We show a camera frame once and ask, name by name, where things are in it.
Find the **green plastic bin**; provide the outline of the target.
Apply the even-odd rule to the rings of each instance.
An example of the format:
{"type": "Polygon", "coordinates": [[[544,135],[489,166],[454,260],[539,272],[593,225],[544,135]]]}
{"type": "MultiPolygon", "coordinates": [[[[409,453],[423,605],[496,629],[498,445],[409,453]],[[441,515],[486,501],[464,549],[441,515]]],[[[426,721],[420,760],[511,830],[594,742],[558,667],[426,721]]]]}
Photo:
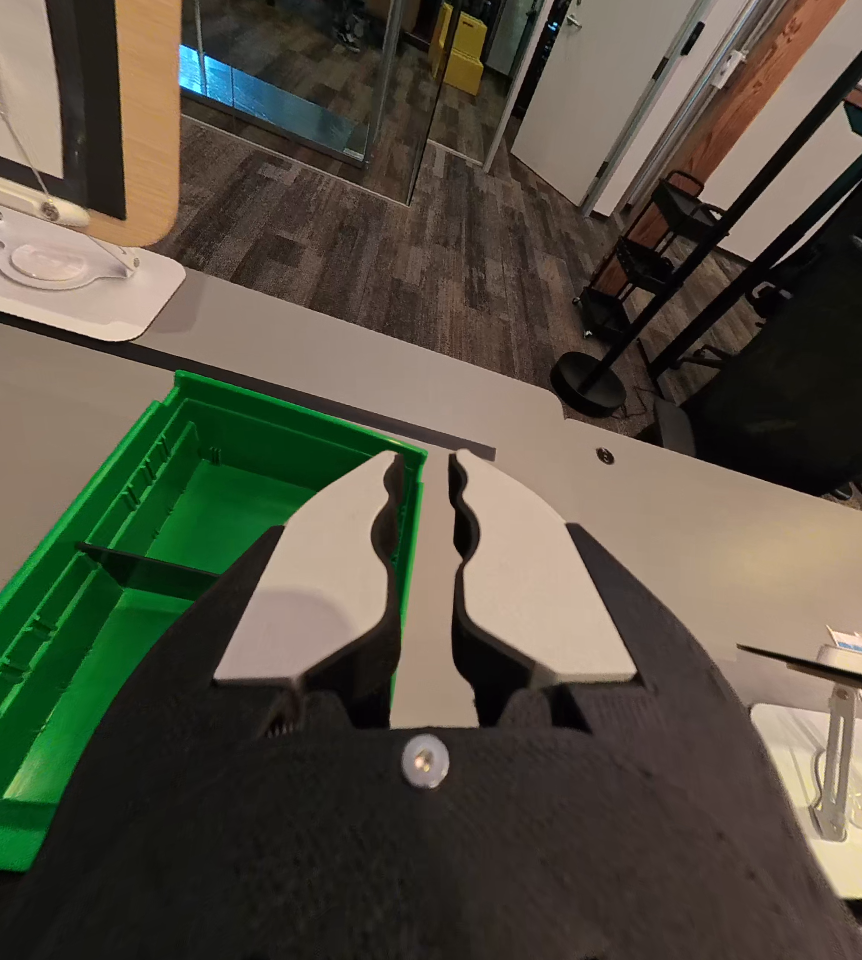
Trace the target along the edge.
{"type": "Polygon", "coordinates": [[[122,588],[76,544],[221,576],[381,450],[404,461],[391,561],[405,620],[427,451],[269,395],[174,375],[0,592],[0,871],[30,868],[103,715],[192,603],[122,588]]]}

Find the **white door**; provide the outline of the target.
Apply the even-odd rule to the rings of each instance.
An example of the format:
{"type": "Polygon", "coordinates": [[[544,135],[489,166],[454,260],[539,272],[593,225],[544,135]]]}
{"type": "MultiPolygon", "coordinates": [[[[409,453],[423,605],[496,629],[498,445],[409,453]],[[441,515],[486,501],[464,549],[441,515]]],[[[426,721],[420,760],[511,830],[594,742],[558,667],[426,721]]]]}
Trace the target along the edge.
{"type": "Polygon", "coordinates": [[[570,2],[511,154],[581,208],[708,5],[570,2]]]}

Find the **yellow floor sign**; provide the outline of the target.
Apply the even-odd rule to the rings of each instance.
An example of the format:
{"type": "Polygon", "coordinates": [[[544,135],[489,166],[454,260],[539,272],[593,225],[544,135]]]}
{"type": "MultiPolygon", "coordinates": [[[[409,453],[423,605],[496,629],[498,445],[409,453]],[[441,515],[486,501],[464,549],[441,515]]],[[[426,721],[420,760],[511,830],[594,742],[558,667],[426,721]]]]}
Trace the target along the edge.
{"type": "Polygon", "coordinates": [[[428,51],[430,74],[434,80],[443,78],[444,83],[449,87],[475,98],[480,91],[484,72],[482,55],[488,26],[483,20],[465,11],[462,12],[444,70],[452,12],[451,4],[448,2],[441,4],[428,51]]]}

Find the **black office chair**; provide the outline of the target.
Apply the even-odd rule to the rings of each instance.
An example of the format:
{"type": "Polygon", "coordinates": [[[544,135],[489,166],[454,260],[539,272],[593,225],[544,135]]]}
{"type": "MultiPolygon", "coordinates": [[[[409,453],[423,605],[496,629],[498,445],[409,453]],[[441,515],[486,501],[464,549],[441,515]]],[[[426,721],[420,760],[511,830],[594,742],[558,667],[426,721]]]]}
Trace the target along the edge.
{"type": "Polygon", "coordinates": [[[862,477],[862,239],[833,246],[796,294],[649,443],[821,497],[862,477]]]}

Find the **black divider of green bin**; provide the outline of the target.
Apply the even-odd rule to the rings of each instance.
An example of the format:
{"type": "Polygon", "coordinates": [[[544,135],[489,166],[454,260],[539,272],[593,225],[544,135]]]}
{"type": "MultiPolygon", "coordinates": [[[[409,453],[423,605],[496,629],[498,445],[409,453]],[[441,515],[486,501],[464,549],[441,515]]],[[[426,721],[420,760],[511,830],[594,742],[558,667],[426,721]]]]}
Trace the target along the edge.
{"type": "Polygon", "coordinates": [[[76,548],[124,590],[193,603],[220,578],[209,571],[83,541],[76,543],[76,548]]]}

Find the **black utility cart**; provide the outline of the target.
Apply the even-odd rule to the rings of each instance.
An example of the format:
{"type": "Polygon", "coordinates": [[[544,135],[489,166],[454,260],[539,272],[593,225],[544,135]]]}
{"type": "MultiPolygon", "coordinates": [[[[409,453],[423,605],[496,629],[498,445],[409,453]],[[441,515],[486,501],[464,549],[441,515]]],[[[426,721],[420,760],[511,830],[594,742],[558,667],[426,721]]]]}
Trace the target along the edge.
{"type": "Polygon", "coordinates": [[[703,242],[724,209],[702,199],[705,183],[689,172],[672,170],[654,186],[647,203],[574,298],[585,339],[612,344],[631,324],[626,301],[642,290],[659,294],[676,264],[668,256],[678,240],[703,242]]]}

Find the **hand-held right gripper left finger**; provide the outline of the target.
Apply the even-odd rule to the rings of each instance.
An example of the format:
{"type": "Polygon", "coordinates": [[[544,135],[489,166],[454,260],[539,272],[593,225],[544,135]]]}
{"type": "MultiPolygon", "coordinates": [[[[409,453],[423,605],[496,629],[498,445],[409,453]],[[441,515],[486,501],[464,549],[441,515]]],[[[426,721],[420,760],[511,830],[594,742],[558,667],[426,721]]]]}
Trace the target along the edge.
{"type": "Polygon", "coordinates": [[[292,514],[213,675],[229,686],[329,690],[362,700],[389,687],[401,656],[392,557],[404,486],[383,450],[292,514]]]}

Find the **black pole stand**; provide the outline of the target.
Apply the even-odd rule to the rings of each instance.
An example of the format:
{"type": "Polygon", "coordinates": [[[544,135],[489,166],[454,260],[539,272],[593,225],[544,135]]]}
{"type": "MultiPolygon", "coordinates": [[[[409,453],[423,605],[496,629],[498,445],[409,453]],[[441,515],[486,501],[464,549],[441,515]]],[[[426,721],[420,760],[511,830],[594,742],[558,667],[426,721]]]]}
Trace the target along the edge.
{"type": "MultiPolygon", "coordinates": [[[[614,372],[617,360],[629,347],[638,342],[641,333],[653,318],[678,294],[686,281],[707,259],[710,252],[724,239],[744,217],[765,191],[773,184],[797,154],[806,146],[821,126],[833,115],[856,90],[862,81],[862,48],[841,74],[835,78],[821,98],[805,114],[787,138],[774,151],[764,166],[748,183],[734,202],[715,222],[703,239],[694,246],[689,256],[671,272],[664,282],[656,287],[646,308],[638,313],[634,322],[613,343],[605,357],[597,359],[590,354],[570,351],[562,354],[552,367],[550,382],[558,398],[567,407],[588,416],[608,417],[614,414],[627,400],[627,390],[614,372]]],[[[862,175],[862,159],[853,162],[845,172],[826,187],[794,221],[790,222],[761,254],[749,263],[737,279],[731,282],[705,307],[698,318],[659,354],[649,366],[655,376],[668,369],[672,361],[679,359],[690,342],[707,333],[724,314],[737,303],[746,290],[755,286],[775,263],[857,185],[862,175]]]]}

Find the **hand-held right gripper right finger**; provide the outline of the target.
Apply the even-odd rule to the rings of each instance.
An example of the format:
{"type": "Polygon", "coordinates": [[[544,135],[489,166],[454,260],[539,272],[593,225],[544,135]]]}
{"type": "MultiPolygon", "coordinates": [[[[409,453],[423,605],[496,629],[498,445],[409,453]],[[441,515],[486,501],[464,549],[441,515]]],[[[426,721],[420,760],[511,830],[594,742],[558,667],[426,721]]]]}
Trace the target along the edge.
{"type": "Polygon", "coordinates": [[[579,552],[574,525],[467,449],[449,457],[448,495],[460,556],[452,658],[475,703],[638,676],[579,552]]]}

